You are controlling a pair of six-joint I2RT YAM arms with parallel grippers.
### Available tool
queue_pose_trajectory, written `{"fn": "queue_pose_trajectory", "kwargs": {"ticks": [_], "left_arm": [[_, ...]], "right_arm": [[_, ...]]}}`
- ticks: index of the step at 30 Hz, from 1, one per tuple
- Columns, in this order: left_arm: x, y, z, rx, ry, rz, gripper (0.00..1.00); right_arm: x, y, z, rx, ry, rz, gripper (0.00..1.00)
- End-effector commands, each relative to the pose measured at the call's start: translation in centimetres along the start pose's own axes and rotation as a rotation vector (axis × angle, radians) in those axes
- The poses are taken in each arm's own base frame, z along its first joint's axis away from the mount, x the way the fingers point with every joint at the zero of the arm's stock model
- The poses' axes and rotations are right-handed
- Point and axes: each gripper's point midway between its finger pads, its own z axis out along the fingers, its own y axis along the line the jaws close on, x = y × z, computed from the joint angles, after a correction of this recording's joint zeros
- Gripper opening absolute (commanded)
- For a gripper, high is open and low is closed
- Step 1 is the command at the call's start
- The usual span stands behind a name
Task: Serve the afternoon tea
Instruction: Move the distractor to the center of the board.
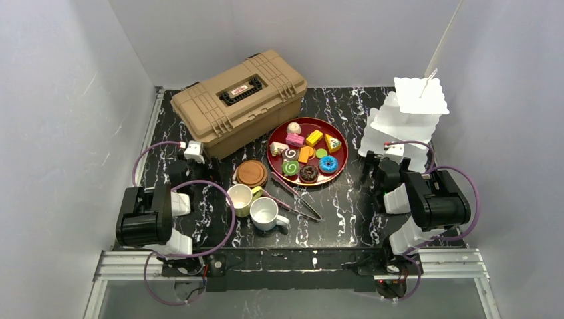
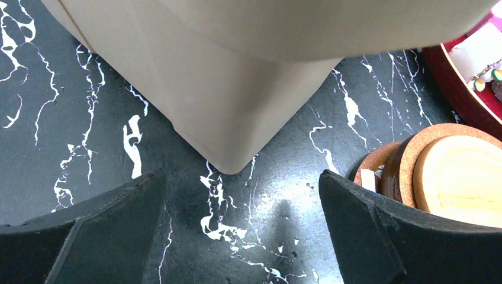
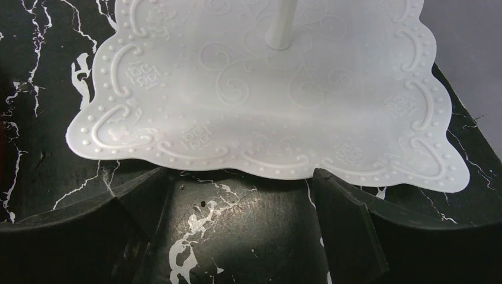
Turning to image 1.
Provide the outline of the white tiered cake stand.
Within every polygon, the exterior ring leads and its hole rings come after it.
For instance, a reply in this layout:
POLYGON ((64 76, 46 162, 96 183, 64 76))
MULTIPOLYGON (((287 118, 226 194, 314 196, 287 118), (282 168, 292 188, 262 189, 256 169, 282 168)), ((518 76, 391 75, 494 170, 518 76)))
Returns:
POLYGON ((379 109, 369 112, 360 156, 366 157, 369 151, 383 155, 386 142, 404 142, 395 148, 411 159, 409 170, 426 171, 432 164, 427 146, 440 117, 450 113, 437 71, 426 78, 394 78, 395 91, 386 95, 379 109))

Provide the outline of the tan plastic toolbox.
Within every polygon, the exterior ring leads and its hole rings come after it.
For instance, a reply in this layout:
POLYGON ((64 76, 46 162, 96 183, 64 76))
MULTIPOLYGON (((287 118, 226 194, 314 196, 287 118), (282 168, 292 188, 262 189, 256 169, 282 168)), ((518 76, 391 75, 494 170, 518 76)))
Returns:
POLYGON ((173 95, 171 105, 193 140, 219 160, 296 118, 308 83, 274 50, 173 95))

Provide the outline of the red round tray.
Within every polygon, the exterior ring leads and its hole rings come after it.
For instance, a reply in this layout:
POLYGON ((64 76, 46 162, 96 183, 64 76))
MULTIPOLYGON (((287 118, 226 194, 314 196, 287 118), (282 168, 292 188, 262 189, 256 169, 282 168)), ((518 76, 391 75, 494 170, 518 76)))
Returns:
POLYGON ((282 123, 279 127, 273 130, 269 139, 268 145, 272 142, 280 142, 286 144, 285 138, 287 136, 287 125, 291 122, 296 122, 300 125, 302 129, 301 136, 306 138, 311 132, 315 130, 319 130, 324 134, 328 134, 333 138, 338 139, 341 142, 341 148, 334 153, 330 153, 333 157, 337 159, 337 169, 335 172, 331 174, 325 174, 320 172, 318 180, 313 183, 305 183, 299 179, 299 176, 293 177, 286 177, 283 175, 282 165, 283 165, 283 158, 282 155, 273 156, 271 151, 267 151, 267 160, 271 169, 280 177, 282 177, 286 182, 292 183, 294 185, 300 185, 305 187, 313 187, 322 185, 324 183, 328 183, 334 180, 345 168, 349 156, 349 150, 347 146, 347 140, 345 136, 337 129, 337 127, 333 126, 332 124, 318 119, 318 118, 311 118, 311 117, 301 117, 295 118, 292 120, 288 120, 282 123))

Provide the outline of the pink handled metal tongs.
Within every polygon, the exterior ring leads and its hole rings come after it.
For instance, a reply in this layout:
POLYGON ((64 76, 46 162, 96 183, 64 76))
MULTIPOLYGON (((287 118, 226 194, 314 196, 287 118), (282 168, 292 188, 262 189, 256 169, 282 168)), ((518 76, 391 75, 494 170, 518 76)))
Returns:
POLYGON ((278 186, 282 187, 286 192, 291 193, 293 199, 297 203, 299 203, 302 207, 304 207, 306 210, 310 211, 312 215, 308 215, 306 213, 301 212, 296 207, 290 206, 280 198, 276 197, 273 194, 270 194, 268 191, 264 191, 263 193, 266 197, 273 199, 278 204, 278 206, 281 206, 282 208, 288 211, 294 212, 296 215, 300 215, 314 222, 321 221, 321 215, 317 212, 317 210, 309 202, 307 202, 302 195, 300 195, 295 189, 293 189, 288 183, 286 183, 280 175, 278 175, 275 172, 271 172, 270 177, 275 183, 278 184, 278 186))

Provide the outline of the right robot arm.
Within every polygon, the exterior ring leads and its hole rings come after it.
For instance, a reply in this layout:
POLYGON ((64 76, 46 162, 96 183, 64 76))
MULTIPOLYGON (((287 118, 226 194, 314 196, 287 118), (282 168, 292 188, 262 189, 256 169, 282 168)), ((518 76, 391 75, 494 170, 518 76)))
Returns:
POLYGON ((413 255, 417 246, 447 229, 470 221, 468 200, 447 171, 428 177, 408 170, 410 160, 380 156, 374 174, 376 202, 381 212, 407 215, 383 247, 389 255, 413 255))

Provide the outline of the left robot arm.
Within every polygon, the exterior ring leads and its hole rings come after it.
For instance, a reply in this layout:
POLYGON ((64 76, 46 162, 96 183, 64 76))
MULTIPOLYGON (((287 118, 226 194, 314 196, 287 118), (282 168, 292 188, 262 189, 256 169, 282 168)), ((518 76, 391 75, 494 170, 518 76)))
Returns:
POLYGON ((175 257, 192 254, 192 238, 175 229, 174 218, 192 212, 194 191, 190 186, 178 191, 172 188, 201 177, 205 171, 205 156, 179 154, 168 168, 168 182, 125 189, 115 227, 119 245, 175 257))

